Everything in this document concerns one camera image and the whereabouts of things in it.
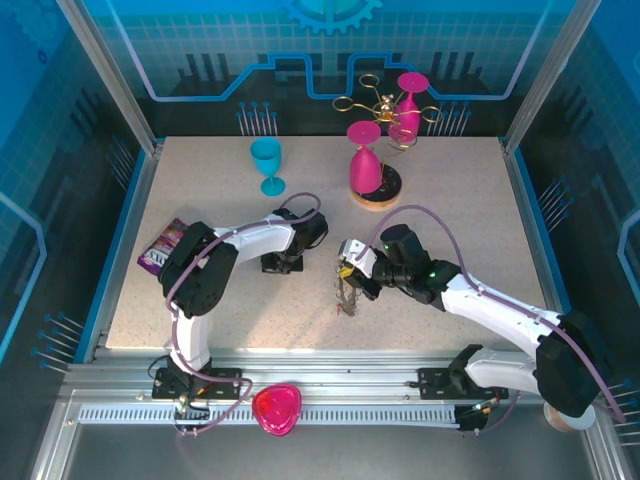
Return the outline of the white-lidded copper jar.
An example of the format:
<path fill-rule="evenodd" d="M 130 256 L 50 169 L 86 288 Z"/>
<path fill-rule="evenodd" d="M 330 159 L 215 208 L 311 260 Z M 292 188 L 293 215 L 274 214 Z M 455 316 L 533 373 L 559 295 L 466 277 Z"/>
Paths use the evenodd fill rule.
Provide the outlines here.
<path fill-rule="evenodd" d="M 543 412 L 547 422 L 560 432 L 587 430 L 596 420 L 595 410 L 592 406 L 589 406 L 579 417 L 565 415 L 548 403 L 543 405 Z"/>

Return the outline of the metal disc keyring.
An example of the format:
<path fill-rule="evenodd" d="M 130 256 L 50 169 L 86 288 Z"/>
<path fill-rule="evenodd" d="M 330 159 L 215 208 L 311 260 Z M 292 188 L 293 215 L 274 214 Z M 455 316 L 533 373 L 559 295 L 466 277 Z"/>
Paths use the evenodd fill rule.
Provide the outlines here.
<path fill-rule="evenodd" d="M 334 282 L 336 300 L 337 303 L 342 304 L 342 314 L 348 317 L 354 317 L 357 314 L 357 302 L 361 291 L 339 278 L 338 271 L 340 267 L 341 265 L 336 267 L 336 280 Z"/>

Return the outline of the aluminium side rail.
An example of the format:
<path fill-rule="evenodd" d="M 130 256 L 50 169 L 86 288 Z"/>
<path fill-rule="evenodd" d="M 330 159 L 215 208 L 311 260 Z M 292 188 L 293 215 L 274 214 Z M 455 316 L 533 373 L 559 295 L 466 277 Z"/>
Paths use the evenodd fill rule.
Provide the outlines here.
<path fill-rule="evenodd" d="M 101 332 L 113 320 L 164 143 L 160 138 L 152 154 L 141 152 L 136 161 L 76 349 L 75 364 L 93 361 Z"/>
<path fill-rule="evenodd" d="M 509 152 L 503 138 L 499 141 L 545 304 L 568 313 L 571 302 L 524 158 L 519 149 Z"/>

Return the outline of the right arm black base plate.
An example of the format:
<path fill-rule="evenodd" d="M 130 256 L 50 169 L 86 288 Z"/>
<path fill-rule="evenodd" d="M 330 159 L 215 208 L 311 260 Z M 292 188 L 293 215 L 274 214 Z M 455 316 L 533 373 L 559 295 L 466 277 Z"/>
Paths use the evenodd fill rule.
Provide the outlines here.
<path fill-rule="evenodd" d="M 422 400 L 489 400 L 495 395 L 503 400 L 510 396 L 508 389 L 478 387 L 473 383 L 465 391 L 461 391 L 451 380 L 447 368 L 418 369 L 417 388 Z"/>

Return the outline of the pink plastic goblet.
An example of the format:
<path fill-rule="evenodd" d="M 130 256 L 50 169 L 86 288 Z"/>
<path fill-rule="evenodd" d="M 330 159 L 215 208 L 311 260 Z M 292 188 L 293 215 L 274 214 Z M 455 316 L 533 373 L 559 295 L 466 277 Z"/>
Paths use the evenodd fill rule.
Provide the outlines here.
<path fill-rule="evenodd" d="M 349 166 L 350 187 L 355 193 L 372 193 L 382 183 L 381 163 L 372 149 L 380 136 L 381 129 L 373 121 L 357 121 L 347 129 L 348 140 L 357 146 Z"/>
<path fill-rule="evenodd" d="M 421 113 L 413 96 L 426 91 L 429 81 L 420 73 L 406 72 L 399 76 L 398 86 L 406 97 L 396 103 L 394 113 L 397 123 L 393 125 L 393 133 L 398 143 L 409 145 L 416 139 L 421 122 Z"/>

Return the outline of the round black wooden rack base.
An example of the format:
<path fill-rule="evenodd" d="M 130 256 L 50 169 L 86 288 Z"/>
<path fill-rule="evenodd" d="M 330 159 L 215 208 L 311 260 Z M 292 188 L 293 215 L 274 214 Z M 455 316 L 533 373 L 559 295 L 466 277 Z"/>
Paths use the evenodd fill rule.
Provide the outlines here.
<path fill-rule="evenodd" d="M 402 190 L 402 178 L 391 166 L 385 165 L 382 172 L 382 184 L 372 193 L 351 196 L 355 203 L 369 211 L 384 211 L 391 208 L 399 199 Z"/>

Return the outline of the aluminium corner post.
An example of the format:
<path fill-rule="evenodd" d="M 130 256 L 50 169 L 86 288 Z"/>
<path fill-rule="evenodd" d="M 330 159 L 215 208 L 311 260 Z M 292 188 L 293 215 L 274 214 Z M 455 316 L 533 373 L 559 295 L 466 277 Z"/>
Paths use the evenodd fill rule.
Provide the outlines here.
<path fill-rule="evenodd" d="M 84 3 L 81 0 L 55 2 L 141 148 L 146 154 L 154 155 L 158 148 L 155 135 Z"/>
<path fill-rule="evenodd" d="M 575 0 L 531 88 L 503 140 L 505 157 L 514 157 L 522 139 L 565 69 L 602 0 Z"/>

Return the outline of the pink heart-shaped container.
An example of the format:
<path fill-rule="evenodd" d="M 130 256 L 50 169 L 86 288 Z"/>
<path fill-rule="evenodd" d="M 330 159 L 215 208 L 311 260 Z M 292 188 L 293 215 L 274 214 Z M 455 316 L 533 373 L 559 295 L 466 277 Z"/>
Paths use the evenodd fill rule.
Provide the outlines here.
<path fill-rule="evenodd" d="M 258 424 L 267 433 L 282 437 L 288 435 L 302 410 L 302 395 L 292 384 L 274 384 L 259 391 L 252 401 L 252 412 Z"/>

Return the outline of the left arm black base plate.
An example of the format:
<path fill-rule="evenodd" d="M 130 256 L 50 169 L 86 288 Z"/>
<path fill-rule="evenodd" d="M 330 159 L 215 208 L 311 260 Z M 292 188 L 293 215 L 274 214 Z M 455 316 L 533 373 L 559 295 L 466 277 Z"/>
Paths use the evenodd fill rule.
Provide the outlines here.
<path fill-rule="evenodd" d="M 190 400 L 238 400 L 240 398 L 239 368 L 214 368 L 206 372 L 209 376 L 232 379 L 232 382 L 208 382 L 198 377 L 190 377 L 184 372 L 177 374 L 169 367 L 156 371 L 152 388 L 152 398 L 156 400 L 177 400 L 187 395 Z"/>

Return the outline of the aluminium front rail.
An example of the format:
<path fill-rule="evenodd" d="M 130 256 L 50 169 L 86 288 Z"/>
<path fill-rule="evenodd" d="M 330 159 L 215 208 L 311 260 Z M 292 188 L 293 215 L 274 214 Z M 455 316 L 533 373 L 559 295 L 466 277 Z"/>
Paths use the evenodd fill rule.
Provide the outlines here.
<path fill-rule="evenodd" d="M 147 402 L 153 380 L 147 373 L 162 350 L 100 349 L 89 364 L 73 364 L 62 395 L 97 402 Z M 214 349 L 213 365 L 243 370 L 253 390 L 276 383 L 299 387 L 311 404 L 417 404 L 408 386 L 423 367 L 446 368 L 454 351 Z"/>

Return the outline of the teal plastic goblet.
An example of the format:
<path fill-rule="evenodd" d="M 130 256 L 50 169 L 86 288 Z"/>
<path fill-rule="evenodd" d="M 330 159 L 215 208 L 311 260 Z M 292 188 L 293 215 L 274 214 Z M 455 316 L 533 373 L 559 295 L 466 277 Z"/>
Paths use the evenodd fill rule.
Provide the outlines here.
<path fill-rule="evenodd" d="M 275 197 L 285 189 L 285 182 L 277 176 L 281 168 L 281 144 L 273 137 L 260 137 L 250 147 L 250 154 L 257 170 L 265 176 L 261 184 L 264 195 Z"/>

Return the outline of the purple candy bag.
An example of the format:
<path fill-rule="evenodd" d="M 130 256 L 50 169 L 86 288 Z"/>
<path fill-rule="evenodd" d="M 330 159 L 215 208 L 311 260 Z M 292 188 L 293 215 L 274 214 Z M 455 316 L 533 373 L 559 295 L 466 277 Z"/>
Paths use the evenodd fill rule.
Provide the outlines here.
<path fill-rule="evenodd" d="M 174 218 L 160 236 L 138 256 L 137 265 L 157 276 L 187 229 L 185 222 Z"/>

